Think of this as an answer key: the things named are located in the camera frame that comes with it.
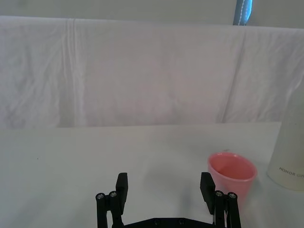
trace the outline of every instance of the white bottle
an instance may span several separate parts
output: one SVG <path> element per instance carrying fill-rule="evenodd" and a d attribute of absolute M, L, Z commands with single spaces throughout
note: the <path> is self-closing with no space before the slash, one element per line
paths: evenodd
<path fill-rule="evenodd" d="M 304 80 L 290 97 L 267 173 L 285 188 L 304 191 Z"/>

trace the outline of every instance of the wrinkled fabric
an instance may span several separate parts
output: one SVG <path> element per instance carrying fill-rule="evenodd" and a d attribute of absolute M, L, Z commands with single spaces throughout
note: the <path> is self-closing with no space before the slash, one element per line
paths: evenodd
<path fill-rule="evenodd" d="M 0 128 L 280 121 L 304 30 L 0 17 Z"/>

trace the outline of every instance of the white wall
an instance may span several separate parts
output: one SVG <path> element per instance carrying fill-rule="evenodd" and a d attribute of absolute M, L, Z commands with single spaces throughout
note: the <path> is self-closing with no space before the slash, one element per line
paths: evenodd
<path fill-rule="evenodd" d="M 304 29 L 304 0 L 253 0 L 248 25 Z"/>
<path fill-rule="evenodd" d="M 237 0 L 0 0 L 0 15 L 232 24 Z"/>

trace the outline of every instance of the pink cup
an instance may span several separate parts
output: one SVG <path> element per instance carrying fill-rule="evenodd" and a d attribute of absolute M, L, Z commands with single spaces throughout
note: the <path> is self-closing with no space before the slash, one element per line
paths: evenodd
<path fill-rule="evenodd" d="M 246 158 L 231 152 L 220 152 L 208 158 L 210 172 L 216 190 L 237 194 L 239 208 L 242 208 L 251 184 L 257 176 L 257 169 Z"/>

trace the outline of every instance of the table surface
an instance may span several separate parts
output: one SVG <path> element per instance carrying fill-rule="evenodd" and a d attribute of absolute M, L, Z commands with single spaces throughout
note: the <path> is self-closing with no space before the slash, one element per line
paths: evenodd
<path fill-rule="evenodd" d="M 0 131 L 0 227 L 95 228 L 95 195 L 128 172 L 125 224 L 155 217 L 212 222 L 199 189 L 207 157 L 231 150 L 258 177 L 243 228 L 301 228 L 304 194 L 266 175 L 279 123 Z"/>

